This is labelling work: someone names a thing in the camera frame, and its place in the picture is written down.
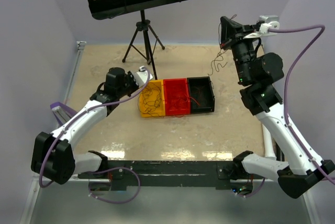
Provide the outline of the yellow plastic bin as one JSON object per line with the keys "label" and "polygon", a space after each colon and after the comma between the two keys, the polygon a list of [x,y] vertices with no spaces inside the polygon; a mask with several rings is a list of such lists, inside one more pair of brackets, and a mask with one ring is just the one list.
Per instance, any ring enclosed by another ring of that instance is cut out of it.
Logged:
{"label": "yellow plastic bin", "polygon": [[148,83],[139,95],[138,109],[143,118],[165,116],[163,80],[153,80]]}

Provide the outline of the red plastic bin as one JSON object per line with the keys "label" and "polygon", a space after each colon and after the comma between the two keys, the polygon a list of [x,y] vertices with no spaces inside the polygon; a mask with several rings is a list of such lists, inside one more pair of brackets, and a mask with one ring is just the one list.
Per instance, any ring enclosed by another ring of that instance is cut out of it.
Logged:
{"label": "red plastic bin", "polygon": [[191,113],[187,79],[164,79],[165,115],[181,116]]}

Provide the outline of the black plastic bin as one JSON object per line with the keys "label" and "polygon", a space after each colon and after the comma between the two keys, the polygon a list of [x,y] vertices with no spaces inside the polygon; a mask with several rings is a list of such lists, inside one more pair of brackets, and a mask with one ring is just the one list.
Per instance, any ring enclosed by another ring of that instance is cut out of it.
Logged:
{"label": "black plastic bin", "polygon": [[215,96],[210,77],[188,77],[187,83],[191,101],[191,114],[214,112]]}

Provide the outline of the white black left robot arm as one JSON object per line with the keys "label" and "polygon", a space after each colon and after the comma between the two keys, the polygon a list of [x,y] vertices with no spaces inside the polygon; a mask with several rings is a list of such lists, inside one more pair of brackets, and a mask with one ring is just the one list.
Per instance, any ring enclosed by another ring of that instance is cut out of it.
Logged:
{"label": "white black left robot arm", "polygon": [[107,156],[88,151],[75,155],[74,148],[100,121],[107,118],[119,104],[135,98],[152,79],[150,71],[140,67],[137,72],[110,68],[85,106],[69,121],[51,133],[41,132],[35,138],[30,168],[57,184],[66,183],[73,175],[92,173],[103,178],[108,173]]}

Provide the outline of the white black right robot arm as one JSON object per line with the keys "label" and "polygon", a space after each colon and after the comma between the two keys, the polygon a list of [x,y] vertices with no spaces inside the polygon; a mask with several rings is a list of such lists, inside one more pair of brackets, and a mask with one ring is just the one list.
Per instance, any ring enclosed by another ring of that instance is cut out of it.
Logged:
{"label": "white black right robot arm", "polygon": [[330,180],[334,162],[323,159],[306,141],[288,114],[287,94],[280,95],[274,83],[289,80],[282,58],[273,52],[258,56],[254,41],[288,33],[274,15],[260,16],[256,24],[243,25],[226,16],[220,18],[220,47],[230,50],[236,66],[244,106],[270,132],[285,155],[285,161],[244,151],[233,160],[238,178],[249,174],[276,181],[289,197],[296,199],[322,180]]}

